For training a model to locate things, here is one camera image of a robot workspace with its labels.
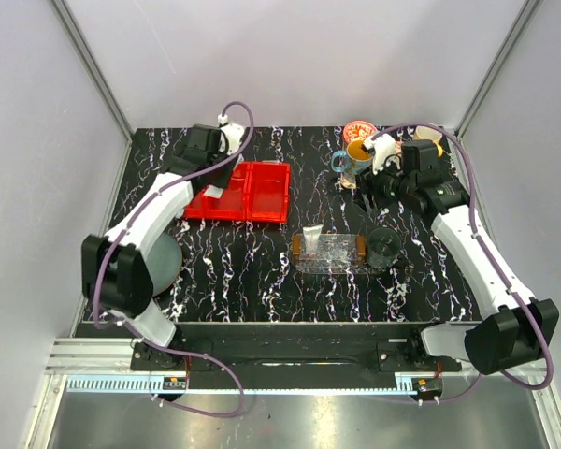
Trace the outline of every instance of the black and white marble surface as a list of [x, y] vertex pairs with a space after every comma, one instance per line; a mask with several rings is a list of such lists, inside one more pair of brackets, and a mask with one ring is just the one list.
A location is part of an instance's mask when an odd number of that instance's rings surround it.
[[[414, 129], [395, 138], [409, 139]], [[137, 130], [111, 225], [145, 195], [163, 157], [182, 142], [184, 128]], [[180, 276], [158, 301], [173, 321], [430, 321], [476, 320], [476, 302], [444, 246], [400, 204], [367, 215], [329, 168], [341, 148], [341, 127], [262, 127], [244, 152], [247, 160], [292, 167], [287, 224], [180, 219], [166, 232], [180, 244]], [[443, 148], [448, 148], [446, 141]], [[454, 176], [450, 155], [441, 158]], [[290, 264], [292, 236], [303, 226], [367, 235], [394, 229], [409, 264], [381, 276], [307, 275]], [[84, 318], [91, 316], [88, 309]]]

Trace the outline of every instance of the red plastic container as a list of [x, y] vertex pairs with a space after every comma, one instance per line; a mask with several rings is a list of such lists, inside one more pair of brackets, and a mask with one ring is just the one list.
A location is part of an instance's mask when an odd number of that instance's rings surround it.
[[289, 164], [242, 162], [219, 199], [202, 192], [185, 208], [183, 217], [287, 223], [290, 183]]

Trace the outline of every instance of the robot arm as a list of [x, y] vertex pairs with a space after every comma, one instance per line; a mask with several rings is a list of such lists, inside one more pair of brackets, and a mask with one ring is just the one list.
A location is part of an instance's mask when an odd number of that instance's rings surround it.
[[195, 176], [238, 151], [245, 128], [219, 119], [219, 128], [196, 125], [187, 143], [169, 153], [147, 194], [104, 237], [89, 236], [81, 246], [83, 294], [94, 297], [98, 273], [110, 247], [108, 267], [100, 284], [100, 302], [112, 315], [128, 321], [148, 340], [168, 347], [177, 329], [151, 299], [154, 286], [149, 255], [166, 226], [203, 188], [205, 195], [220, 197], [228, 186], [236, 164]]
[[[514, 299], [517, 294], [539, 324], [547, 344], [554, 333], [558, 310], [550, 299], [538, 301], [514, 275], [494, 243], [478, 224], [469, 222], [469, 197], [459, 181], [451, 181], [439, 169], [439, 149], [430, 140], [404, 142], [400, 154], [388, 135], [368, 138], [373, 165], [358, 177], [357, 185], [366, 208], [382, 207], [400, 200], [422, 216], [460, 267], [478, 302], [483, 321], [476, 325], [443, 323], [420, 332], [425, 354], [466, 360], [481, 374], [519, 366], [542, 358], [537, 335]], [[391, 156], [397, 165], [387, 166]], [[476, 222], [480, 219], [476, 213]], [[509, 280], [507, 285], [483, 249], [485, 245]]]

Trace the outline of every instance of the mug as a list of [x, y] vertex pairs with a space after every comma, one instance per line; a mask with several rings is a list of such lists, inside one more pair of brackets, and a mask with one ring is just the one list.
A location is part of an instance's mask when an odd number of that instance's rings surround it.
[[354, 189], [356, 187], [355, 176], [372, 165], [374, 155], [365, 152], [363, 146], [363, 140], [354, 140], [347, 146], [347, 151], [339, 150], [338, 152], [333, 152], [330, 158], [330, 166], [333, 171], [341, 174], [340, 181], [343, 187]]

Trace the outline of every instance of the white wall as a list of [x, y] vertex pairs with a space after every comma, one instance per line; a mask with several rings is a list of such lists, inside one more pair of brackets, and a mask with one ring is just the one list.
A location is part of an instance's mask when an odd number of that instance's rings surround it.
[[[561, 313], [561, 0], [540, 7], [464, 141], [500, 250]], [[561, 394], [561, 317], [552, 349]]]
[[456, 126], [523, 0], [67, 0], [131, 125]]
[[19, 447], [124, 140], [49, 2], [0, 1], [0, 449]]

